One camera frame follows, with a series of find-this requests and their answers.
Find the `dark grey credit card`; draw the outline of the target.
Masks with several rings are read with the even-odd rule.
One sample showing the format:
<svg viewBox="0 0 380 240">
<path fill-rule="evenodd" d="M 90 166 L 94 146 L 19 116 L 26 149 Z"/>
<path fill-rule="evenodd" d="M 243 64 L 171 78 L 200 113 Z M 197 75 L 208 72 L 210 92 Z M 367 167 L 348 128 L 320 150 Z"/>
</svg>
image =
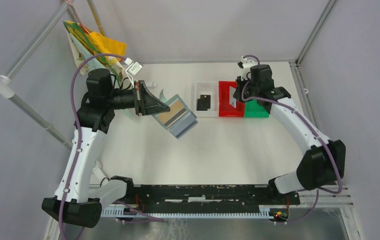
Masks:
<svg viewBox="0 0 380 240">
<path fill-rule="evenodd" d="M 199 99 L 203 104 L 211 104 L 211 96 L 210 95 L 201 95 Z"/>
</svg>

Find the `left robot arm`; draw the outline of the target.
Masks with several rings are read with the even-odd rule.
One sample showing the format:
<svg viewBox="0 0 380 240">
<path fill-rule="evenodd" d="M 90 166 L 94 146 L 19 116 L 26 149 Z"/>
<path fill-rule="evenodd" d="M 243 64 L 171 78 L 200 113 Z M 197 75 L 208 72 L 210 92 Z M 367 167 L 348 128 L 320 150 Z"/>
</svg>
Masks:
<svg viewBox="0 0 380 240">
<path fill-rule="evenodd" d="M 54 196 L 44 198 L 41 204 L 42 210 L 60 224 L 93 228 L 106 207 L 117 200 L 129 204 L 135 198 L 130 177 L 115 175 L 105 185 L 90 190 L 93 169 L 105 146 L 115 111 L 134 109 L 138 116 L 170 111 L 143 80 L 129 89 L 115 88 L 115 80 L 105 68 L 88 73 L 87 92 L 79 109 L 74 110 L 74 139 L 64 175 Z"/>
</svg>

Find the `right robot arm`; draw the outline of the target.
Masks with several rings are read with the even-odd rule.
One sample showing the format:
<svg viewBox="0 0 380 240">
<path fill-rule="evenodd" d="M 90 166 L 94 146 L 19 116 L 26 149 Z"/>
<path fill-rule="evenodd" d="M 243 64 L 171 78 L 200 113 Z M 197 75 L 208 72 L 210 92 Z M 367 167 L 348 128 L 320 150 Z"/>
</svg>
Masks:
<svg viewBox="0 0 380 240">
<path fill-rule="evenodd" d="M 296 170 L 268 182 L 267 199 L 280 204 L 287 193 L 322 190 L 331 194 L 343 191 L 346 146 L 331 140 L 298 109 L 291 94 L 276 87 L 268 64 L 240 60 L 241 75 L 236 78 L 233 97 L 241 103 L 255 100 L 290 134 L 303 154 Z"/>
</svg>

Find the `white printed card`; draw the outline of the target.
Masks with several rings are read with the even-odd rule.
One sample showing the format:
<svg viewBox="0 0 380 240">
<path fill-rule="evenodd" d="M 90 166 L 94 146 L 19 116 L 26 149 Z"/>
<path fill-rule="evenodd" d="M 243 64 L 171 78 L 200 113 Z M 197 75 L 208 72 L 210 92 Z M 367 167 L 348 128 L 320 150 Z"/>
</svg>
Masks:
<svg viewBox="0 0 380 240">
<path fill-rule="evenodd" d="M 229 105 L 233 108 L 237 107 L 237 100 L 234 97 L 234 93 L 236 92 L 236 89 L 232 86 L 229 87 Z"/>
</svg>

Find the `black credit card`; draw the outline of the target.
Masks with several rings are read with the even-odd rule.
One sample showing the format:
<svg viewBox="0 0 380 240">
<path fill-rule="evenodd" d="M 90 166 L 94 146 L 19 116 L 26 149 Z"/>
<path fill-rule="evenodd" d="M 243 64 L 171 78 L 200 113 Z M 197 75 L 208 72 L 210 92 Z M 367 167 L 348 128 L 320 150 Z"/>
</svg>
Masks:
<svg viewBox="0 0 380 240">
<path fill-rule="evenodd" d="M 204 104 L 200 101 L 200 99 L 197 99 L 197 102 L 196 102 L 197 111 L 208 111 L 210 108 L 211 108 L 211 104 Z"/>
</svg>

